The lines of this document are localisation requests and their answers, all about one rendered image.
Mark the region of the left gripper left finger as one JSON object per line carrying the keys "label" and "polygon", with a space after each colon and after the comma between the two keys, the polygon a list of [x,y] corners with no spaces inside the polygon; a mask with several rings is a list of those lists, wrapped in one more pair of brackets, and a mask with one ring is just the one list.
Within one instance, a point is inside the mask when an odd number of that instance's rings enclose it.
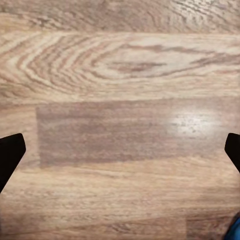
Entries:
{"label": "left gripper left finger", "polygon": [[26,152],[21,133],[0,138],[0,193]]}

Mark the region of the sandal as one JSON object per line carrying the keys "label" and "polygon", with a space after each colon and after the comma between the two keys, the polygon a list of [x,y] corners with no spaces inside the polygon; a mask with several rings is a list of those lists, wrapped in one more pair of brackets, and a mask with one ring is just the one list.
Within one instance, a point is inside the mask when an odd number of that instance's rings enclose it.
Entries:
{"label": "sandal", "polygon": [[240,240],[240,218],[234,223],[224,240]]}

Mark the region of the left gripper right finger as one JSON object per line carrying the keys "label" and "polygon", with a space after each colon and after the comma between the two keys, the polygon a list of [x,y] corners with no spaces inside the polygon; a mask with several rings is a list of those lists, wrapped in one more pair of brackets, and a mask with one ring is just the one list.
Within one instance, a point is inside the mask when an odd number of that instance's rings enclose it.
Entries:
{"label": "left gripper right finger", "polygon": [[240,172],[240,135],[229,133],[225,142],[224,151]]}

